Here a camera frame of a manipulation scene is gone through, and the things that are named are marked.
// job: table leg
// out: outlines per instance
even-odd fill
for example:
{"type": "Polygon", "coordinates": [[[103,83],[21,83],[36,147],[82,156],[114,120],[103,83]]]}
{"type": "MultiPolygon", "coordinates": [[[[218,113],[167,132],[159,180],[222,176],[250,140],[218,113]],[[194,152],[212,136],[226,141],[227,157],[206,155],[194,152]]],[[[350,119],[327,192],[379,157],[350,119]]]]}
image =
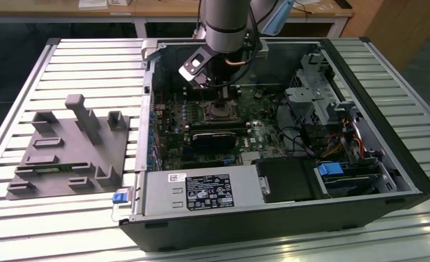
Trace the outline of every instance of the table leg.
{"type": "Polygon", "coordinates": [[[147,20],[144,17],[136,17],[134,19],[134,26],[136,28],[138,38],[147,38],[146,23],[147,20]]]}
{"type": "Polygon", "coordinates": [[[338,38],[340,36],[340,33],[344,29],[347,17],[339,17],[335,19],[335,22],[331,25],[327,37],[328,38],[338,38]]]}

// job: wooden table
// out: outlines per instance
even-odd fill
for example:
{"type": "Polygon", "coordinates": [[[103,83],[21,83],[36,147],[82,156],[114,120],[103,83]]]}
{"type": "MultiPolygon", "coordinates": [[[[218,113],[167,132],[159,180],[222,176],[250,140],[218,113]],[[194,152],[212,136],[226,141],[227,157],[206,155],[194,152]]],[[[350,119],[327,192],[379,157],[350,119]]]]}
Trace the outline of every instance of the wooden table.
{"type": "Polygon", "coordinates": [[[82,11],[79,0],[0,0],[0,23],[134,23],[136,2],[82,11]]]}
{"type": "MultiPolygon", "coordinates": [[[[198,16],[198,0],[132,0],[127,7],[110,5],[108,9],[91,11],[80,11],[78,2],[79,0],[0,0],[0,23],[128,22],[136,27],[138,37],[146,38],[146,23],[195,23],[198,16]]],[[[331,25],[327,36],[339,37],[347,19],[354,15],[352,10],[342,9],[334,0],[306,5],[306,10],[312,12],[307,14],[307,18],[303,11],[292,9],[287,23],[327,23],[331,25]]]]}
{"type": "MultiPolygon", "coordinates": [[[[152,22],[196,22],[199,0],[136,0],[135,16],[138,20],[136,33],[147,37],[146,23],[152,22]]],[[[354,15],[352,9],[342,9],[335,0],[322,0],[319,4],[306,5],[307,14],[302,10],[291,9],[287,23],[330,23],[327,37],[339,37],[347,19],[354,15]]]]}

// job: aluminum extrusion table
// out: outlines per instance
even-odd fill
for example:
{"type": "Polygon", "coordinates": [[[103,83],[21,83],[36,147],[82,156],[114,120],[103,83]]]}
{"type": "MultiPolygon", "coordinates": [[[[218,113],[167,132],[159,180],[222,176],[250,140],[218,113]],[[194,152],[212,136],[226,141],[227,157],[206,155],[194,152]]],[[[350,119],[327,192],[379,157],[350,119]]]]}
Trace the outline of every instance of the aluminum extrusion table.
{"type": "MultiPolygon", "coordinates": [[[[332,43],[430,177],[430,108],[371,43],[332,43]]],[[[131,116],[124,181],[134,181],[142,39],[63,39],[47,44],[0,128],[0,261],[412,261],[430,259],[430,201],[364,228],[166,253],[139,250],[111,218],[112,193],[4,200],[33,133],[35,111],[72,117],[63,99],[82,93],[98,116],[131,116]]]]}

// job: white sticker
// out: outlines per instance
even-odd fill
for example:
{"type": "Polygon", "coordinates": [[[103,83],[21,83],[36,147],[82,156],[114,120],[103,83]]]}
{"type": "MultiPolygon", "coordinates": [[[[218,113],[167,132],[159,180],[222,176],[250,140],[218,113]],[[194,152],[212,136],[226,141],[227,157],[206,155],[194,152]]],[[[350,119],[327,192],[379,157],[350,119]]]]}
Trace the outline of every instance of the white sticker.
{"type": "Polygon", "coordinates": [[[127,12],[115,12],[115,13],[110,13],[110,15],[131,15],[131,13],[127,13],[127,12]]]}
{"type": "Polygon", "coordinates": [[[182,174],[168,174],[168,182],[184,182],[186,173],[182,174]]]}

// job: box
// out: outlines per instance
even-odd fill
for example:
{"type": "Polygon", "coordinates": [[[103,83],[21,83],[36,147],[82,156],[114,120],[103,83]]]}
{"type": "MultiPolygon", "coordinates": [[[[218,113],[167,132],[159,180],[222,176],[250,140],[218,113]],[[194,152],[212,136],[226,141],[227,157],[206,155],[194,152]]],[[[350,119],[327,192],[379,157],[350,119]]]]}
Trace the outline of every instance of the box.
{"type": "Polygon", "coordinates": [[[108,0],[110,5],[123,5],[127,6],[130,5],[131,0],[108,0]]]}

